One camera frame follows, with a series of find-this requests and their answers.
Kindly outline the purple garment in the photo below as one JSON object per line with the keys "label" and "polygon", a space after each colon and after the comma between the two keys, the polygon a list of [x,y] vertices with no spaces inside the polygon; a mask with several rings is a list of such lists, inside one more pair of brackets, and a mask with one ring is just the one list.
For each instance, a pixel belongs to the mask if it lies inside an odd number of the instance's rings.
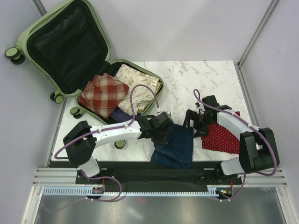
{"label": "purple garment", "polygon": [[125,122],[132,119],[132,116],[128,115],[118,107],[111,113],[111,117],[118,123]]}

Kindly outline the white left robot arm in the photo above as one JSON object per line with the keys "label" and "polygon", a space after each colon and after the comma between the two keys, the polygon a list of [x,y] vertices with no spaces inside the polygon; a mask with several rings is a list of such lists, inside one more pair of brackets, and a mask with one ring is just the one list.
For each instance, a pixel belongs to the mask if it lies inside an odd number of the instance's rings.
{"label": "white left robot arm", "polygon": [[95,148],[122,140],[151,139],[158,144],[167,143],[167,134],[174,125],[171,113],[136,116],[126,122],[105,126],[91,126],[80,121],[64,137],[63,149],[71,165],[80,168],[91,183],[99,183],[103,173],[92,154]]}

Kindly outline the blue denim jeans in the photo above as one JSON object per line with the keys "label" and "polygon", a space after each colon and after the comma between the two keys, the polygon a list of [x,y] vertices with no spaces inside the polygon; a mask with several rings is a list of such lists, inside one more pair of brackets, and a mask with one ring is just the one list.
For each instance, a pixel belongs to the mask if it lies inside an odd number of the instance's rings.
{"label": "blue denim jeans", "polygon": [[167,135],[166,145],[154,144],[150,162],[175,169],[188,169],[192,165],[193,129],[181,130],[174,124]]}

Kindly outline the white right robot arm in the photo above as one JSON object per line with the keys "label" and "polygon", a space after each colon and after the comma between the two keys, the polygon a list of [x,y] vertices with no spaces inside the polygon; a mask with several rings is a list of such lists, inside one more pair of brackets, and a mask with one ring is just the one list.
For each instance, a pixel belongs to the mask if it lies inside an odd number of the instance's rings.
{"label": "white right robot arm", "polygon": [[196,105],[203,105],[204,110],[188,109],[181,130],[194,129],[194,137],[201,138],[204,149],[238,155],[221,162],[214,171],[218,183],[226,183],[235,174],[276,173],[279,155],[270,128],[250,124],[230,106],[220,105],[214,95],[199,99]]}

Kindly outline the red plaid shirt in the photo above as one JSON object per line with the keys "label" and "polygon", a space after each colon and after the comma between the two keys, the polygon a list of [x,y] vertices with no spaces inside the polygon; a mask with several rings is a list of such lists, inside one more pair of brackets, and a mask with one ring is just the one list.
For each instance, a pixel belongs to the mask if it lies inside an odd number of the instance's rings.
{"label": "red plaid shirt", "polygon": [[96,115],[109,118],[128,95],[129,86],[109,74],[95,75],[80,94],[78,102]]}

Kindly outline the cream printed garment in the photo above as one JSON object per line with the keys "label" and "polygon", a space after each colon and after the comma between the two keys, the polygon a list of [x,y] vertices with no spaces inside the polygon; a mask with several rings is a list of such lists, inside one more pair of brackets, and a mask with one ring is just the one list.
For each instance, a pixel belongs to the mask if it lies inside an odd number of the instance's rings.
{"label": "cream printed garment", "polygon": [[162,85],[157,77],[142,73],[125,64],[120,67],[115,78],[129,86],[128,95],[118,107],[131,116],[144,112],[154,98],[152,93],[157,93]]}

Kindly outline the red polka dot cloth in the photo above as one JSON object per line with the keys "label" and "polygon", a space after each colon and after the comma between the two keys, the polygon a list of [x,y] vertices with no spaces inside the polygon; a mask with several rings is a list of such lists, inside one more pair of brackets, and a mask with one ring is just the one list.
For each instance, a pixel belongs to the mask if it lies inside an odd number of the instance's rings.
{"label": "red polka dot cloth", "polygon": [[208,126],[208,135],[201,138],[202,147],[207,150],[239,154],[239,140],[225,127],[217,123]]}

